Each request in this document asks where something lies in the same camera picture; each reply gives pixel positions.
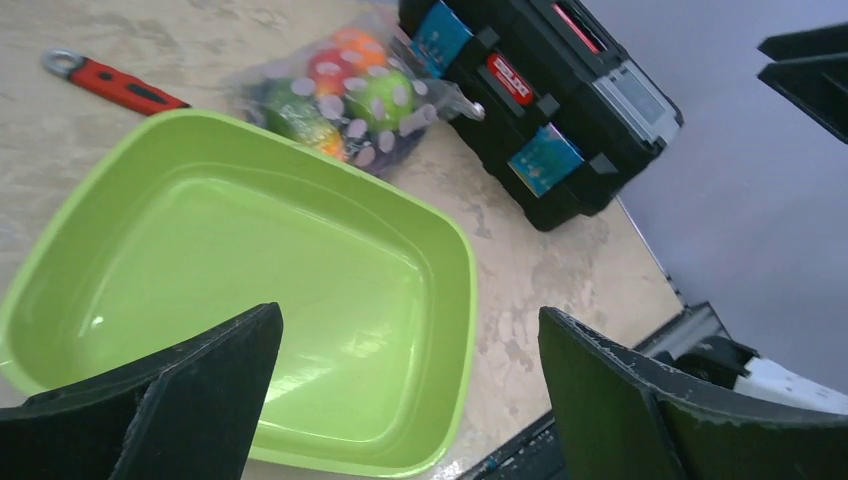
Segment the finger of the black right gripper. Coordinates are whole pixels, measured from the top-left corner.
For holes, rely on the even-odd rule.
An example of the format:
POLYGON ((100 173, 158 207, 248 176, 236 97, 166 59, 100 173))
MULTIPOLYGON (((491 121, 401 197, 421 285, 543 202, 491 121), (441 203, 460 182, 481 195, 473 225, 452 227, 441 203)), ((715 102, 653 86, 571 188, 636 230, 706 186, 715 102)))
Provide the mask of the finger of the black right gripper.
POLYGON ((847 142, 847 25, 774 35, 758 50, 757 78, 842 143, 847 142))

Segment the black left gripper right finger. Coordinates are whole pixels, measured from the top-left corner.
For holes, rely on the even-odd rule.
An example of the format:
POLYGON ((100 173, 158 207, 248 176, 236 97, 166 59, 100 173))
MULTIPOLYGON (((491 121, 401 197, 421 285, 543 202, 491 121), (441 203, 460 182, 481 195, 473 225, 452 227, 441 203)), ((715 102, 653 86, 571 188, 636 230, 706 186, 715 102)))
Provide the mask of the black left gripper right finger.
POLYGON ((847 419, 736 393, 539 311, 571 479, 843 479, 847 419))

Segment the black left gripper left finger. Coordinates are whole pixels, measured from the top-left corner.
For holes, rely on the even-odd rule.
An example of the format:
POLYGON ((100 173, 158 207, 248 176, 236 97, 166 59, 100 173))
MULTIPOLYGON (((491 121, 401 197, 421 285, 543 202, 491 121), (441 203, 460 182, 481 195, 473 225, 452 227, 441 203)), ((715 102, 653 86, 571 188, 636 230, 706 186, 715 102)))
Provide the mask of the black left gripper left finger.
POLYGON ((238 479, 283 333, 275 303, 1 412, 5 479, 238 479))

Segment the clear zip top bag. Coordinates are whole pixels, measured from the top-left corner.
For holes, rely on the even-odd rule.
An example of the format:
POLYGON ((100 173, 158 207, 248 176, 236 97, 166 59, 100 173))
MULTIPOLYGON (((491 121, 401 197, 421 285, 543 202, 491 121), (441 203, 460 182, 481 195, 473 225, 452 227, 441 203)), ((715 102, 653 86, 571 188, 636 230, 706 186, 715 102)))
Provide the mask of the clear zip top bag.
POLYGON ((249 123, 377 177, 437 121, 485 117, 456 83, 428 72, 410 40, 377 13, 234 73, 224 88, 249 123))

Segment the orange fake tangerine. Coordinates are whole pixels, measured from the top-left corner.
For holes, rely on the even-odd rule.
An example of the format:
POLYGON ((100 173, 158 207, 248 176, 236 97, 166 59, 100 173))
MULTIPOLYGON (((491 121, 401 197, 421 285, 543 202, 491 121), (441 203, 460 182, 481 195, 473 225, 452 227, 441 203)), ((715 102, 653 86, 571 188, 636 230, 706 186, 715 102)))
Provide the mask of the orange fake tangerine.
POLYGON ((379 40, 356 28, 342 28, 332 35, 332 41, 342 50, 342 58, 358 70, 387 65, 387 54, 379 40))

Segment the red fake fruit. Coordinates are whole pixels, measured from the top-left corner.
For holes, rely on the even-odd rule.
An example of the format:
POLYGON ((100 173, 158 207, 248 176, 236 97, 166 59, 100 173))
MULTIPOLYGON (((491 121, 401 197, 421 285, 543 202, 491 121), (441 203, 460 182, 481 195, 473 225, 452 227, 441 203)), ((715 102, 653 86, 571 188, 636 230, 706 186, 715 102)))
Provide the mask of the red fake fruit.
POLYGON ((346 92, 345 80, 356 74, 355 65, 345 59, 344 51, 339 48, 317 51, 307 65, 307 75, 315 84, 316 96, 343 96, 346 92))

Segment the green plastic tray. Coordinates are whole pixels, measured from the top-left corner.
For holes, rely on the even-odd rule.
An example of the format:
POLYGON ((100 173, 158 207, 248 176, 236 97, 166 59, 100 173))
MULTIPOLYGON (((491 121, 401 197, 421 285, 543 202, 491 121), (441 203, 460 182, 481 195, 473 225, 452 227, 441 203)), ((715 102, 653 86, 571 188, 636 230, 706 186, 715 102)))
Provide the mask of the green plastic tray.
POLYGON ((257 304, 284 332, 253 459, 403 478, 453 443, 474 253, 431 205, 223 114, 147 118, 58 209, 1 307, 1 369, 63 386, 257 304))

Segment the black plastic toolbox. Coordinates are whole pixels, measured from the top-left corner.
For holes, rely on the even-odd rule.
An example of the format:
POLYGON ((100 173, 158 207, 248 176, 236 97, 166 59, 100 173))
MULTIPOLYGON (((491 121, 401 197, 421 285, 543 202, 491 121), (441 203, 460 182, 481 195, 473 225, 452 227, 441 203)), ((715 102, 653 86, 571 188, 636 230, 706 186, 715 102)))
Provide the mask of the black plastic toolbox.
POLYGON ((425 69, 482 107, 453 128, 540 231, 605 209, 683 126, 578 1, 403 1, 399 24, 425 69))

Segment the black mounting base rail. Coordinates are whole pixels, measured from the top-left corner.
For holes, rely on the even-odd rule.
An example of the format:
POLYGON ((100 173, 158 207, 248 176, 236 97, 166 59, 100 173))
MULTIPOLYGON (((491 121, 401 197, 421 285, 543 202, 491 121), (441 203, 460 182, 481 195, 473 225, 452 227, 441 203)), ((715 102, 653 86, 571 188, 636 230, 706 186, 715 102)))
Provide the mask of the black mounting base rail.
POLYGON ((458 479, 567 479, 553 411, 546 412, 498 449, 463 472, 458 479))

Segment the aluminium frame rail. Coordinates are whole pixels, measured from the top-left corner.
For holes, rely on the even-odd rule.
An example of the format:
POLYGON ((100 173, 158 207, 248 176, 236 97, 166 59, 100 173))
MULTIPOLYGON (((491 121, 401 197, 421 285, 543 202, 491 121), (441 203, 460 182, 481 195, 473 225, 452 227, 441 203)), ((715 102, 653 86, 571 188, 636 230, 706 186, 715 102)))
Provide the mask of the aluminium frame rail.
POLYGON ((666 352, 673 359, 676 359, 707 337, 719 336, 731 339, 730 333, 709 302, 702 302, 696 305, 690 305, 687 302, 662 262, 654 253, 624 200, 618 197, 617 201, 656 263, 660 273, 664 276, 665 282, 681 304, 681 310, 677 314, 636 344, 633 349, 654 358, 661 357, 666 352))

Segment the red handled adjustable wrench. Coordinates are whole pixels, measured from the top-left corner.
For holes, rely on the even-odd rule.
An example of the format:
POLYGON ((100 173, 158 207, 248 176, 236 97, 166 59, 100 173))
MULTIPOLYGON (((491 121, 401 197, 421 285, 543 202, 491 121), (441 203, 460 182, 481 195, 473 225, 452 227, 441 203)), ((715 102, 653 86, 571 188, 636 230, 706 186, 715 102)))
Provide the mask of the red handled adjustable wrench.
POLYGON ((191 107, 189 103, 133 75, 71 50, 47 50, 40 61, 53 75, 145 116, 191 107))

